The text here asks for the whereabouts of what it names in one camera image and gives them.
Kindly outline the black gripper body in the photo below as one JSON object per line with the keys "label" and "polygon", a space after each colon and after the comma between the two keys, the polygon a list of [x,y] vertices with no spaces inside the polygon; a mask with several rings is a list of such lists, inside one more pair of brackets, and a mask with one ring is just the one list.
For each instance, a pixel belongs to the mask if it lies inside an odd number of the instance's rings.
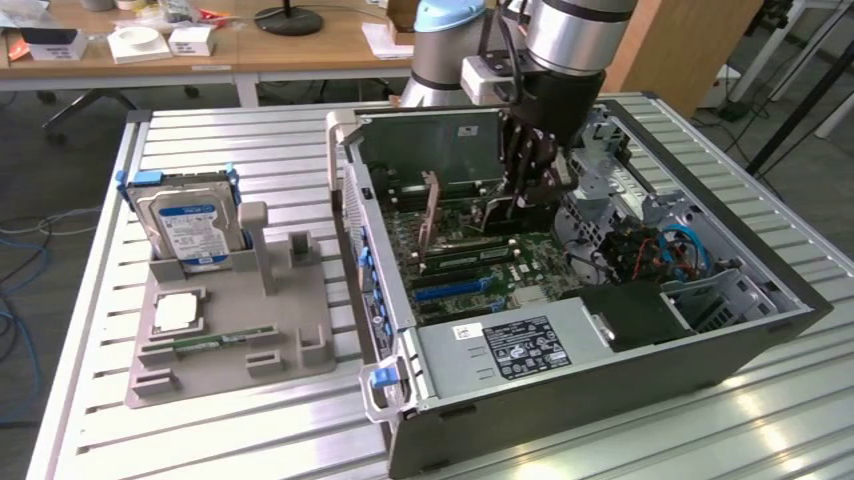
{"label": "black gripper body", "polygon": [[516,127],[536,129],[553,137],[559,146],[568,146],[587,122],[605,72],[573,76],[552,71],[523,76],[521,100],[509,106],[505,133]]}

